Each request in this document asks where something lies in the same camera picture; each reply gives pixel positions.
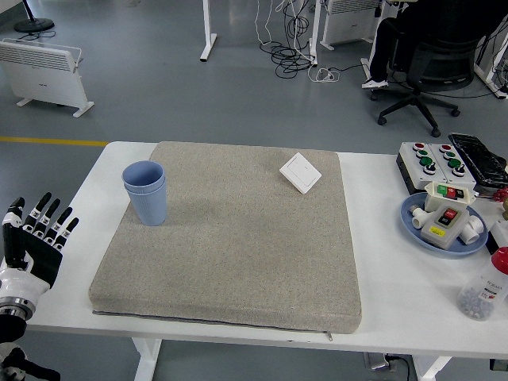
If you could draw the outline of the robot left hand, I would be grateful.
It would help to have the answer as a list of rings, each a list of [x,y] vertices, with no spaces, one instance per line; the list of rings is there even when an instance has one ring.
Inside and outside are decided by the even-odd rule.
[[[46,193],[27,216],[20,197],[2,221],[4,259],[1,264],[1,306],[35,311],[42,294],[56,281],[63,260],[62,250],[79,219],[69,206],[58,217],[60,200]]]

